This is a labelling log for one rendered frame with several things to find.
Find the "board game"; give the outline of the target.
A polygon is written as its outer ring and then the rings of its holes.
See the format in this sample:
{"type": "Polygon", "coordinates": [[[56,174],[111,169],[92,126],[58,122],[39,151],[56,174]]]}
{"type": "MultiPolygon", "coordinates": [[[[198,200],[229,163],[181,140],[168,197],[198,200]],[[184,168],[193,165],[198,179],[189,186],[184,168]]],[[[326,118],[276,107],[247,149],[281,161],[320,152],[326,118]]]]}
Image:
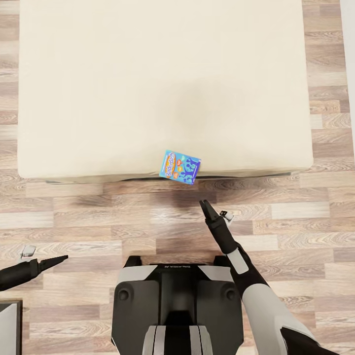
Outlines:
{"type": "Polygon", "coordinates": [[[159,176],[193,185],[201,159],[166,149],[159,176]]]}

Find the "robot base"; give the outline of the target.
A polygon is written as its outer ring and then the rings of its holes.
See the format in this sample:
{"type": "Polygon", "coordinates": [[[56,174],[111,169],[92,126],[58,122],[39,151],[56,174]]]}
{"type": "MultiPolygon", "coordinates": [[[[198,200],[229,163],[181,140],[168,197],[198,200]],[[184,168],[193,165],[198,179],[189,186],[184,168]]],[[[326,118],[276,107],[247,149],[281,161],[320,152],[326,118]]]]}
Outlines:
{"type": "Polygon", "coordinates": [[[205,325],[213,355],[244,343],[242,302],[226,256],[213,266],[149,264],[129,256],[114,290],[111,342],[119,355],[142,355],[150,325],[205,325]]]}

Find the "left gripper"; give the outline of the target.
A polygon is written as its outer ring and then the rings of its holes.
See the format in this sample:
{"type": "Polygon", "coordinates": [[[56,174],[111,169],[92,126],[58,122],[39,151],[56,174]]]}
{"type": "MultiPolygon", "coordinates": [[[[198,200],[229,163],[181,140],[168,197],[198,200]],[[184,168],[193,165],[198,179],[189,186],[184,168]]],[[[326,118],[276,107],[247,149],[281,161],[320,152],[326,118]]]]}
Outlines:
{"type": "Polygon", "coordinates": [[[29,262],[27,261],[8,268],[4,268],[0,271],[1,291],[5,291],[23,283],[29,282],[32,279],[38,277],[38,275],[41,274],[43,270],[50,268],[68,258],[68,255],[64,255],[42,260],[40,263],[38,263],[36,258],[29,262]]]}

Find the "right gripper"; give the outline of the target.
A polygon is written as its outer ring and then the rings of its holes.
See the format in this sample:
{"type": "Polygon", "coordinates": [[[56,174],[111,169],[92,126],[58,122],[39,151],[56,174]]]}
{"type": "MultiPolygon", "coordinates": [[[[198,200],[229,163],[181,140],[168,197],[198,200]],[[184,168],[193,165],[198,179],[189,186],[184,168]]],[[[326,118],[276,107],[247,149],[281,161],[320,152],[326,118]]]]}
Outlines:
{"type": "Polygon", "coordinates": [[[210,203],[205,199],[199,201],[208,225],[216,243],[222,243],[231,238],[231,233],[225,224],[225,219],[217,214],[210,203]]]}

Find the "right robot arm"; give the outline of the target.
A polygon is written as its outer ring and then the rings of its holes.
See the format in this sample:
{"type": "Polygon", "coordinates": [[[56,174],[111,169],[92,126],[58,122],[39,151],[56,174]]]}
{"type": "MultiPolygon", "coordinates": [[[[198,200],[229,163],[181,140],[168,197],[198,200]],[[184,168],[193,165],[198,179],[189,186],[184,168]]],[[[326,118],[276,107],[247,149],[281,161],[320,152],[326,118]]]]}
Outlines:
{"type": "Polygon", "coordinates": [[[259,355],[339,355],[319,342],[278,298],[228,229],[235,216],[218,215],[205,199],[199,201],[214,240],[230,263],[230,274],[242,299],[259,355]]]}

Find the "robot trunk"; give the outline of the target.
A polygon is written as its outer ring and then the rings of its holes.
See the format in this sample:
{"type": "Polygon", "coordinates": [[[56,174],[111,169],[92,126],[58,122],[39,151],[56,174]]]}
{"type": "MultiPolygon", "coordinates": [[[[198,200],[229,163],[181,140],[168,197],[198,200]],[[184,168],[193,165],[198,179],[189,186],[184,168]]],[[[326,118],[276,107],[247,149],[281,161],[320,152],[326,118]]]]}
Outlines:
{"type": "Polygon", "coordinates": [[[142,355],[213,355],[205,325],[150,325],[142,355]]]}

